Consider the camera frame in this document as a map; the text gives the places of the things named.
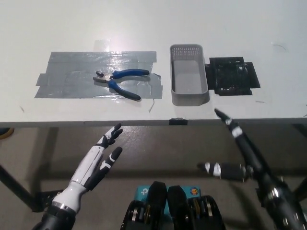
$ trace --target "pliers jaw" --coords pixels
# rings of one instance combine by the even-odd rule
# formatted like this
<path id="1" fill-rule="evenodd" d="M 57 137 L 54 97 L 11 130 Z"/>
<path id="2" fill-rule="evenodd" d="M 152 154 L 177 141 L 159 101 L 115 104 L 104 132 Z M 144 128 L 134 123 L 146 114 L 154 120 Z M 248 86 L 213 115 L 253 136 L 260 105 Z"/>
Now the pliers jaw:
<path id="1" fill-rule="evenodd" d="M 108 83 L 111 80 L 112 74 L 104 74 L 103 72 L 96 71 L 97 76 L 93 80 L 101 83 Z"/>

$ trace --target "gray floor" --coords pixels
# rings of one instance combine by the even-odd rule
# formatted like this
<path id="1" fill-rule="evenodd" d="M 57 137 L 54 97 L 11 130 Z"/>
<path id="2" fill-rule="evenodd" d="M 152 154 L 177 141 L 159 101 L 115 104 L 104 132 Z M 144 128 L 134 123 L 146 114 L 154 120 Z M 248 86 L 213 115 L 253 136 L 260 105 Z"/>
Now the gray floor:
<path id="1" fill-rule="evenodd" d="M 306 139 L 289 125 L 243 125 L 275 172 L 288 175 L 291 187 L 307 171 Z M 107 127 L 23 128 L 0 141 L 0 163 L 32 192 L 65 188 L 79 161 Z M 118 230 L 135 189 L 154 180 L 169 185 L 199 185 L 212 195 L 227 229 L 272 229 L 260 207 L 256 184 L 231 184 L 203 177 L 200 161 L 242 162 L 225 127 L 165 126 L 124 127 L 110 152 L 124 151 L 98 187 L 86 194 L 74 230 Z M 0 183 L 0 225 L 4 230 L 31 229 L 41 214 L 31 211 Z"/>

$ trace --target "robotic hand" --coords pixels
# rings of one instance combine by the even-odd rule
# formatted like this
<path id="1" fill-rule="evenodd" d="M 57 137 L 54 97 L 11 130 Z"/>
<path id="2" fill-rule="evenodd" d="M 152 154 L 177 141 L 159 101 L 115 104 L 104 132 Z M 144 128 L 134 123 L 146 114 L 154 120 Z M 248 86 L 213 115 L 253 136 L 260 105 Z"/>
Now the robotic hand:
<path id="1" fill-rule="evenodd" d="M 279 230 L 306 230 L 307 222 L 299 200 L 282 179 L 275 176 L 261 152 L 247 137 L 239 124 L 215 109 L 236 140 L 245 166 L 229 163 L 199 163 L 198 167 L 212 176 L 227 180 L 245 181 L 249 177 L 258 182 L 258 199 Z"/>
<path id="2" fill-rule="evenodd" d="M 103 157 L 103 151 L 114 144 L 115 139 L 122 133 L 121 124 L 107 131 L 101 139 L 88 151 L 80 162 L 77 170 L 72 176 L 68 187 L 59 195 L 54 197 L 51 206 L 44 213 L 41 222 L 33 230 L 71 230 L 75 216 L 80 210 L 80 202 L 83 194 L 93 190 L 105 177 L 122 152 L 117 147 L 109 157 L 99 163 Z"/>

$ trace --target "black metal frame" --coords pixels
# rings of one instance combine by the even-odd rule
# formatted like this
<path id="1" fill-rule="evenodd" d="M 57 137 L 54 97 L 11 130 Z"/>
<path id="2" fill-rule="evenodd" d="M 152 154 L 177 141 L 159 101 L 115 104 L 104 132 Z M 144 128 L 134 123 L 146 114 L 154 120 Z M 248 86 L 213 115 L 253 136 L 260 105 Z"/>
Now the black metal frame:
<path id="1" fill-rule="evenodd" d="M 294 190 L 294 195 L 299 202 L 307 199 L 307 177 L 302 181 L 302 183 Z"/>
<path id="2" fill-rule="evenodd" d="M 0 181 L 4 183 L 19 199 L 21 199 L 33 212 L 42 212 L 48 207 L 53 198 L 63 190 L 37 192 L 35 195 L 30 194 L 18 181 L 15 180 L 0 165 Z"/>

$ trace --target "table leg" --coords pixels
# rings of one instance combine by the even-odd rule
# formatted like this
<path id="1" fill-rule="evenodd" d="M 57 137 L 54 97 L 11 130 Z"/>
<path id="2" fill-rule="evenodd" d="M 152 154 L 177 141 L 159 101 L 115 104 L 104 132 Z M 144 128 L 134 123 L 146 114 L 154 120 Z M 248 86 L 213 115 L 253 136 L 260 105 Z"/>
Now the table leg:
<path id="1" fill-rule="evenodd" d="M 63 190 L 38 192 L 35 196 L 31 195 L 18 181 L 15 180 L 0 165 L 0 181 L 4 183 L 19 199 L 21 199 L 33 212 L 42 212 L 48 207 L 53 198 Z"/>

